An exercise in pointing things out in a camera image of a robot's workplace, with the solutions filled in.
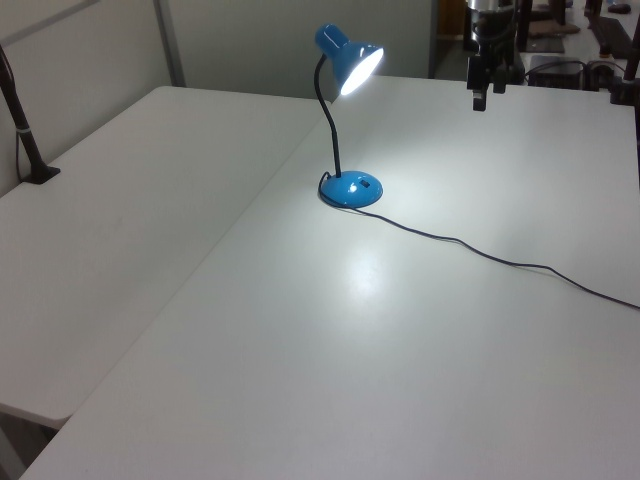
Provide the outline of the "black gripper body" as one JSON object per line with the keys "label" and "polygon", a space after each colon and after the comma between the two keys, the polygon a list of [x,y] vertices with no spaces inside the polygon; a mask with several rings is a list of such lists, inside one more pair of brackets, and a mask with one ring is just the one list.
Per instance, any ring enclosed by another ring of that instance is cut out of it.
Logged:
{"label": "black gripper body", "polygon": [[497,69],[506,71],[506,88],[508,85],[518,84],[518,69],[514,65],[505,62],[497,63],[488,57],[475,55],[468,60],[467,67],[467,89],[493,91],[493,74]]}

